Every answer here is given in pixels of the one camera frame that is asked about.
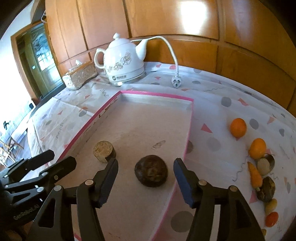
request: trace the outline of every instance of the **tray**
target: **tray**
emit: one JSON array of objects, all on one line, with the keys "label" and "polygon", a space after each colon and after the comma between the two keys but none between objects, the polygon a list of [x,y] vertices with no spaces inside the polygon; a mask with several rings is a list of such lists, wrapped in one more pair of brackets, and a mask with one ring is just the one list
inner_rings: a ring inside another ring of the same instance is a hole
[{"label": "tray", "polygon": [[[106,240],[153,240],[176,187],[173,162],[184,158],[193,100],[186,97],[140,91],[116,93],[77,133],[59,160],[76,158],[77,167],[58,182],[65,188],[81,184],[105,168],[93,154],[95,144],[111,142],[119,170],[109,199],[97,209]],[[137,161],[158,155],[168,167],[168,178],[158,188],[142,185],[134,174]],[[73,229],[80,240],[76,206]]]}]

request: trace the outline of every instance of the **silver bolt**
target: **silver bolt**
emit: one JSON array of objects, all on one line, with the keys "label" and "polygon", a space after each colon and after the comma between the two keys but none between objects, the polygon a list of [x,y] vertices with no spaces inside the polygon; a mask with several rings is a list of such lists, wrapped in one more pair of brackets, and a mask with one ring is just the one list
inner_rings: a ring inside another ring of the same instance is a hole
[{"label": "silver bolt", "polygon": [[236,186],[230,186],[230,191],[236,192],[238,189]]},{"label": "silver bolt", "polygon": [[201,185],[201,186],[205,186],[207,184],[207,181],[205,181],[205,180],[199,180],[198,181],[198,184]]},{"label": "silver bolt", "polygon": [[62,189],[62,186],[60,186],[60,185],[57,185],[57,186],[54,187],[54,190],[57,191],[57,192],[58,192],[59,190],[61,190],[61,189]]},{"label": "silver bolt", "polygon": [[44,190],[44,187],[37,188],[37,192],[43,192],[43,190]]},{"label": "silver bolt", "polygon": [[85,185],[90,186],[94,183],[94,181],[92,179],[88,179],[85,181]]}]

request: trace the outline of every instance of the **white wall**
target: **white wall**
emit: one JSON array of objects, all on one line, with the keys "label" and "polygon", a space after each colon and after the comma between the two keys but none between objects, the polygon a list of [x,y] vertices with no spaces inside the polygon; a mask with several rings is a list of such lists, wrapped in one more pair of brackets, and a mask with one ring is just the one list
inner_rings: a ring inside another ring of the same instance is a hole
[{"label": "white wall", "polygon": [[13,120],[20,108],[31,100],[18,72],[12,53],[10,37],[31,23],[30,11],[33,1],[21,11],[10,24],[0,40],[0,131],[3,122]]}]

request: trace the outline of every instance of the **kettle spout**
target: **kettle spout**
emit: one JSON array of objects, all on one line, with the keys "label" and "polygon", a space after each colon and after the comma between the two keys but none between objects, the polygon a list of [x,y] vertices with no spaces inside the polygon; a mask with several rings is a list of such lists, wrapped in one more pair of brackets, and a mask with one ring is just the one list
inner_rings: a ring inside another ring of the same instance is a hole
[{"label": "kettle spout", "polygon": [[146,57],[146,46],[149,39],[143,39],[137,46],[136,46],[136,53],[140,60],[144,60]]}]

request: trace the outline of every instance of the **white patterned tablecloth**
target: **white patterned tablecloth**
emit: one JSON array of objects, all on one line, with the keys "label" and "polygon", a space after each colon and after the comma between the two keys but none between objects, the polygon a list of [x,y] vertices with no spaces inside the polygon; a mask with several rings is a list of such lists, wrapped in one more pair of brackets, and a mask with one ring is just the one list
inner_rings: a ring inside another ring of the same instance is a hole
[{"label": "white patterned tablecloth", "polygon": [[[28,141],[32,156],[45,150],[55,152],[55,159],[27,176],[31,178],[52,165],[90,117],[119,90],[171,93],[194,99],[190,143],[184,160],[187,168],[211,185],[237,186],[249,203],[261,228],[264,227],[264,205],[250,185],[248,148],[255,138],[267,144],[274,155],[275,168],[269,174],[275,182],[274,198],[278,223],[267,229],[266,240],[280,240],[296,214],[296,135],[295,118],[280,105],[238,82],[222,76],[180,67],[182,85],[172,87],[175,65],[147,62],[146,77],[139,82],[113,87],[101,74],[77,91],[64,89],[40,107],[29,121]],[[242,118],[248,131],[236,140],[228,131],[234,118]],[[185,204],[179,188],[172,199],[156,241],[186,240],[194,210]],[[217,230],[214,217],[211,240]]]}]

